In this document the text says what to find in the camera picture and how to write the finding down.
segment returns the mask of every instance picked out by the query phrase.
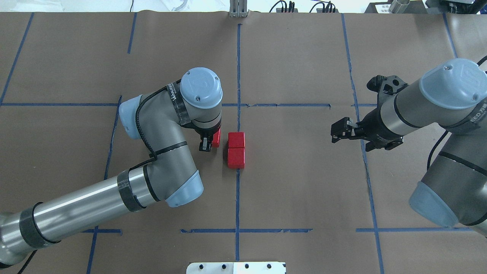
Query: blue painter's tape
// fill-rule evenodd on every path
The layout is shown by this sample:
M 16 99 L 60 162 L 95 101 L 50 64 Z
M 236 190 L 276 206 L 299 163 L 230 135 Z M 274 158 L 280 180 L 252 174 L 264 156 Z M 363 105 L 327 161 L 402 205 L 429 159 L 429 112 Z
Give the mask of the blue painter's tape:
M 181 229 L 181 233 L 235 233 L 233 228 L 200 228 L 189 231 Z
M 455 44 L 453 44 L 453 39 L 451 38 L 451 32 L 450 32 L 450 27 L 448 26 L 448 19 L 447 19 L 446 13 L 443 14 L 443 21 L 445 22 L 445 27 L 447 28 L 448 40 L 450 40 L 450 45 L 451 45 L 451 50 L 453 51 L 453 56 L 455 56 L 455 58 L 458 58 L 458 55 L 456 53 Z
M 347 60 L 348 60 L 348 70 L 350 72 L 350 83 L 352 85 L 353 95 L 354 95 L 354 106 L 355 106 L 355 114 L 357 121 L 360 121 L 360 112 L 358 109 L 358 101 L 357 101 L 357 93 L 355 89 L 354 79 L 352 77 L 352 60 L 350 58 L 350 49 L 348 46 L 348 38 L 347 38 L 347 27 L 345 24 L 345 15 L 341 14 L 341 22 L 343 26 L 343 37 L 345 39 L 345 49 L 347 51 Z M 375 206 L 374 206 L 374 196 L 372 194 L 372 184 L 370 182 L 370 174 L 369 174 L 369 164 L 367 162 L 367 155 L 365 153 L 365 144 L 363 140 L 360 140 L 360 146 L 362 148 L 362 157 L 365 164 L 365 171 L 367 176 L 367 185 L 369 187 L 369 202 L 372 212 L 372 222 L 374 224 L 374 236 L 375 236 L 375 246 L 377 248 L 377 258 L 379 261 L 379 270 L 380 274 L 384 274 L 384 263 L 382 261 L 382 250 L 380 248 L 380 240 L 379 240 L 379 231 L 377 229 L 377 218 L 375 215 Z
M 104 174 L 104 180 L 108 178 L 108 168 L 110 166 L 110 161 L 112 159 L 112 151 L 113 151 L 113 138 L 115 136 L 115 130 L 117 129 L 117 123 L 118 123 L 118 109 L 120 108 L 120 104 L 122 102 L 122 96 L 118 98 L 118 104 L 117 104 L 117 111 L 115 113 L 115 121 L 113 122 L 113 129 L 112 129 L 112 138 L 110 140 L 110 147 L 108 149 L 108 156 L 107 156 L 107 164 L 105 166 L 105 174 Z M 88 259 L 88 267 L 86 268 L 86 274 L 91 273 L 91 268 L 93 264 L 93 256 L 94 256 L 94 248 L 96 246 L 96 236 L 98 235 L 98 226 L 96 226 L 93 230 L 93 240 L 92 240 L 92 247 L 90 249 L 90 258 Z
M 240 169 L 237 169 L 235 202 L 235 261 L 240 261 Z
M 237 25 L 237 131 L 240 131 L 240 27 Z
M 376 107 L 377 104 L 358 104 L 359 107 Z
M 87 229 L 85 231 L 82 231 L 81 233 L 94 233 L 94 229 Z M 97 233 L 117 233 L 122 235 L 122 230 L 121 229 L 98 229 Z
M 443 227 L 407 227 L 407 228 L 379 228 L 379 232 L 474 232 L 468 227 L 454 227 L 454 228 L 443 228 Z M 356 232 L 374 232 L 373 228 L 357 228 Z
M 20 52 L 22 50 L 22 47 L 24 46 L 25 38 L 27 37 L 27 33 L 29 32 L 30 25 L 32 23 L 32 18 L 34 18 L 34 13 L 31 13 L 31 16 L 29 18 L 29 22 L 27 23 L 27 27 L 25 28 L 24 36 L 22 37 L 22 40 L 20 41 L 19 49 L 17 50 L 17 54 L 15 55 L 14 63 L 12 64 L 12 67 L 10 68 L 10 73 L 8 74 L 7 77 L 7 82 L 5 82 L 5 86 L 3 87 L 3 92 L 0 97 L 0 105 L 3 105 L 3 99 L 5 98 L 5 94 L 7 94 L 7 89 L 8 85 L 10 84 L 10 79 L 12 79 L 12 75 L 14 73 L 15 65 L 17 65 L 17 60 L 19 59 Z
M 241 228 L 241 233 L 308 233 L 312 228 Z
M 86 268 L 86 274 L 91 273 L 91 266 L 93 264 L 93 256 L 94 256 L 94 247 L 96 246 L 96 236 L 98 235 L 98 226 L 95 226 L 93 239 L 92 239 L 92 246 L 90 248 L 90 258 L 88 259 L 88 267 Z
M 117 107 L 117 103 L 3 103 L 2 106 L 19 107 Z
M 132 31 L 130 32 L 130 40 L 129 40 L 129 48 L 127 49 L 127 53 L 130 54 L 132 50 L 132 40 L 133 40 L 133 33 L 135 31 L 135 22 L 137 21 L 137 13 L 133 14 L 133 21 L 132 21 Z

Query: cable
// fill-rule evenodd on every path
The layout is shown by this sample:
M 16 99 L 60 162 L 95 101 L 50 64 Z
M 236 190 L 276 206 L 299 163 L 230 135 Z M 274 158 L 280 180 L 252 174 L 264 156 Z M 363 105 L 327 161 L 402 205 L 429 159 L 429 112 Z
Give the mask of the cable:
M 280 1 L 277 1 L 277 2 L 276 2 L 276 3 L 275 3 L 273 6 L 272 6 L 272 8 L 271 8 L 271 10 L 270 10 L 269 12 L 272 12 L 272 10 L 274 9 L 274 7 L 275 7 L 275 6 L 277 6 L 277 4 L 279 4 L 279 3 L 281 3 L 281 5 L 282 5 L 282 6 L 286 5 L 286 8 L 285 8 L 285 9 L 287 10 L 287 3 L 286 3 L 286 1 L 284 1 L 284 0 L 280 0 Z
M 478 61 L 477 65 L 480 67 L 480 65 L 483 64 L 485 61 L 487 61 L 487 55 L 485 55 L 484 58 L 480 59 L 480 61 Z
M 319 5 L 319 4 L 322 4 L 323 5 L 323 10 L 325 10 L 325 3 L 328 3 L 328 2 L 318 2 L 316 3 L 310 10 L 309 10 L 309 13 L 311 13 L 313 11 L 313 9 Z
M 22 266 L 22 268 L 19 270 L 19 272 L 17 272 L 17 274 L 22 274 L 22 272 L 24 272 L 25 268 L 29 265 L 30 261 L 32 260 L 32 257 L 34 257 L 34 255 L 36 254 L 37 250 L 34 250 L 32 251 L 31 255 L 29 256 L 29 258 L 25 261 L 24 265 Z
M 436 150 L 436 148 L 440 145 L 441 141 L 443 141 L 443 139 L 447 136 L 447 134 L 448 134 L 448 130 L 445 130 L 443 135 L 441 135 L 441 137 L 438 139 L 438 141 L 436 141 L 436 144 L 434 144 L 433 148 L 431 149 L 430 155 L 428 156 L 428 163 L 426 164 L 426 170 L 430 169 L 431 158 L 433 158 L 433 153 Z

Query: red cube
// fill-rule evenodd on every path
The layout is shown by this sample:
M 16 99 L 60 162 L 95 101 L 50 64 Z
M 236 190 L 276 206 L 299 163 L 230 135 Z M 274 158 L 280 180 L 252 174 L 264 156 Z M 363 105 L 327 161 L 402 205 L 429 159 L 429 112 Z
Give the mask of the red cube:
M 245 167 L 245 148 L 229 148 L 227 165 L 231 169 Z
M 244 148 L 244 147 L 245 147 L 245 133 L 243 132 L 228 133 L 228 148 Z
M 220 146 L 220 129 L 213 134 L 213 141 L 211 142 L 211 147 L 219 147 Z

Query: black band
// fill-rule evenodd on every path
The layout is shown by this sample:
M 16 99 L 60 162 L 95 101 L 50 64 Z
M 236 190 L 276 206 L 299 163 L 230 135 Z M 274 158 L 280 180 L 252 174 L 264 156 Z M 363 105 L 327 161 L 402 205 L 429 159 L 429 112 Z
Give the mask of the black band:
M 150 184 L 149 174 L 147 173 L 147 165 L 143 167 L 143 170 L 144 170 L 144 178 L 146 179 L 146 184 L 147 184 L 147 188 L 149 189 L 150 195 L 156 202 L 160 202 L 161 200 L 157 197 L 157 195 L 154 192 L 154 189 L 152 188 L 152 185 Z
M 397 117 L 399 117 L 399 119 L 401 119 L 401 121 L 403 123 L 405 123 L 406 125 L 413 127 L 413 128 L 421 128 L 421 127 L 415 126 L 415 125 L 409 123 L 408 121 L 406 121 L 404 119 L 404 117 L 402 117 L 402 115 L 399 113 L 399 110 L 397 109 L 397 95 L 396 95 L 396 97 L 394 97 L 394 111 L 396 112 Z
M 473 108 L 472 112 L 470 112 L 470 114 L 460 122 L 448 127 L 440 126 L 453 134 L 466 134 L 480 128 L 478 123 L 480 123 L 487 116 L 486 114 L 487 98 L 478 103 Z
M 477 221 L 473 222 L 473 223 L 470 223 L 470 224 L 463 224 L 463 225 L 466 225 L 466 226 L 474 226 L 474 225 L 478 225 L 480 223 L 483 223 L 485 220 L 487 220 L 487 213 L 485 213 L 482 218 L 478 219 Z
M 137 196 L 135 196 L 132 192 L 132 187 L 130 186 L 129 181 L 129 170 L 125 170 L 118 175 L 117 185 L 120 197 L 128 210 L 131 212 L 137 212 L 146 208 L 139 203 Z
M 39 231 L 36 221 L 34 220 L 34 209 L 42 202 L 35 204 L 20 213 L 19 229 L 24 241 L 34 249 L 45 248 L 57 242 L 46 239 Z
M 9 268 L 9 267 L 11 267 L 11 266 L 12 266 L 11 264 L 4 264 L 4 263 L 0 263 L 0 269 Z
M 177 82 L 173 82 L 166 86 L 168 90 L 169 98 L 171 98 L 172 105 L 176 111 L 176 115 L 179 119 L 179 125 L 183 126 L 191 123 L 189 114 L 187 113 L 186 106 L 184 105 L 183 96 L 179 92 L 179 85 Z
M 458 156 L 455 156 L 453 154 L 450 154 L 450 153 L 444 152 L 444 151 L 440 151 L 440 153 L 438 153 L 438 155 L 446 157 L 446 158 L 453 160 L 455 162 L 461 163 L 462 165 L 465 165 L 466 167 L 471 168 L 471 169 L 475 170 L 476 172 L 478 172 L 484 176 L 487 176 L 487 170 L 485 170 L 485 169 L 479 167 L 478 165 L 471 163 L 471 162 L 469 162 L 463 158 L 460 158 Z
M 187 145 L 187 142 L 184 141 L 184 142 L 180 142 L 180 143 L 177 143 L 175 145 L 172 145 L 172 146 L 169 146 L 169 147 L 166 147 L 166 148 L 163 148 L 163 149 L 160 149 L 158 151 L 155 151 L 155 154 L 156 155 L 161 155 L 162 153 L 166 153 L 166 152 L 169 152 L 173 149 L 177 149 L 178 147 L 182 147 L 182 146 L 186 146 Z

